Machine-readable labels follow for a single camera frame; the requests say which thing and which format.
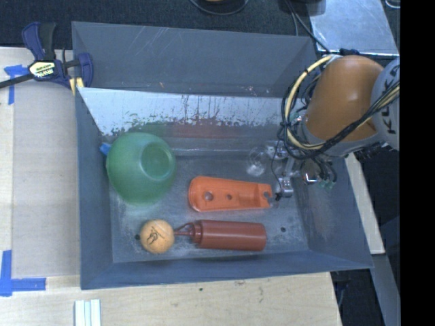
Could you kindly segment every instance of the yellow cable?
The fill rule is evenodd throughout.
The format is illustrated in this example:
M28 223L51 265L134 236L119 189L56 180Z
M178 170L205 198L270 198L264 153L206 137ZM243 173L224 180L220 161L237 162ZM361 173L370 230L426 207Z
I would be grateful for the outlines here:
M296 80L294 86L292 87L292 89L290 90L290 93L288 95L287 98L287 102L285 103L285 116L288 117L288 115L290 114L290 108L292 107L292 102L293 99L296 95L296 92L300 86L300 84L302 83L302 81L304 80L304 78L310 73L312 72L312 70L314 70L316 67L324 64L325 62L328 62L331 58L333 57L333 55L329 55L329 56L325 56L321 59L319 59L317 62L313 63L312 65L310 65L306 71L304 71ZM298 147L302 147L305 149L317 149L320 148L323 144L316 144L316 145L303 145L301 143L299 143L298 139L296 139L295 137L293 137L292 133L290 132L290 129L287 129L287 136L288 139L295 145Z

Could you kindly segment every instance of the blue clamp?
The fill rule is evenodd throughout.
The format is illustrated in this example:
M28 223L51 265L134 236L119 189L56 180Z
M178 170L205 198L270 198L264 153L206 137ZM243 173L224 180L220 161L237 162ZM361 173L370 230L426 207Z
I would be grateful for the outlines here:
M46 278L12 279L12 251L4 251L1 260L0 296L10 297L13 292L45 291Z
M89 53L80 53L77 59L68 62L56 59L52 47L52 34L55 23L33 22L27 25L21 32L22 40L29 49L35 60L28 66L28 73L0 82L0 88L13 86L20 82L34 79L35 81L49 81L60 84L71 89L71 76L68 75L68 68L81 68L80 77L83 84L89 87L94 77L92 59Z
M6 67L5 72L9 75L11 79L14 79L17 76L28 75L29 70L22 65L12 65L11 67ZM9 105L14 104L15 101L15 87L14 85L9 87L9 99L7 103Z

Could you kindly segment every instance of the ball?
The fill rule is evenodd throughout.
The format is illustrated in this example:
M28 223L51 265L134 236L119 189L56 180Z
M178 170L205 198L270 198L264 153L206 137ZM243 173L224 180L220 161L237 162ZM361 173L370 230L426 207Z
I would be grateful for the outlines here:
M141 229L142 247L150 253L164 253L168 251L175 240L171 225L164 220L149 220Z

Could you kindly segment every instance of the table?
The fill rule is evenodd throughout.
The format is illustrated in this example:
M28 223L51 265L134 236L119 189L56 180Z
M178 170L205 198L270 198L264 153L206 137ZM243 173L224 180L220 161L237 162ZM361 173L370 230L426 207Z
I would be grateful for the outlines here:
M0 48L0 67L28 65L24 48ZM0 73L0 81L7 79ZM25 88L38 91L31 80ZM14 105L8 89L0 90L0 249L13 247ZM37 151L40 146L33 146ZM358 161L347 166L362 215L371 253L384 253L383 243ZM35 235L32 240L42 240ZM108 325L342 325L328 272L212 283L153 285L81 291L77 274L48 276L45 291L15 292L0 297L0 325L72 325L77 300L101 301L101 319Z

